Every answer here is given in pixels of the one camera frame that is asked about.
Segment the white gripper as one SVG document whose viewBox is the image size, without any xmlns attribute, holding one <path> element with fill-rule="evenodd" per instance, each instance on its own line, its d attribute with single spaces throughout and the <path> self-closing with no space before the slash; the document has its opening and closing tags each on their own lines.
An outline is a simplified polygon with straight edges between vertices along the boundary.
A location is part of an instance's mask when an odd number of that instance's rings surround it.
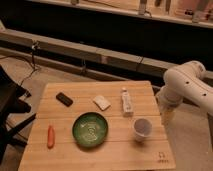
<svg viewBox="0 0 213 171">
<path fill-rule="evenodd" d="M 162 123 L 168 125 L 174 117 L 173 109 L 181 104 L 181 96 L 167 86 L 163 86 L 155 95 L 162 113 Z"/>
</svg>

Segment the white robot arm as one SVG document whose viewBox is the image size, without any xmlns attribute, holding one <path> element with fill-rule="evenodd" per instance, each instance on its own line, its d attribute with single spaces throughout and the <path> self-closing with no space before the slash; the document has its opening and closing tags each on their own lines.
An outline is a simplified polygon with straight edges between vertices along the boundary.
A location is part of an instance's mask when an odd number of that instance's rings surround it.
<svg viewBox="0 0 213 171">
<path fill-rule="evenodd" d="M 199 61 L 171 67 L 164 73 L 164 86 L 156 94 L 163 125 L 172 120 L 173 110 L 184 98 L 204 109 L 213 119 L 213 87 L 203 81 L 205 73 Z"/>
</svg>

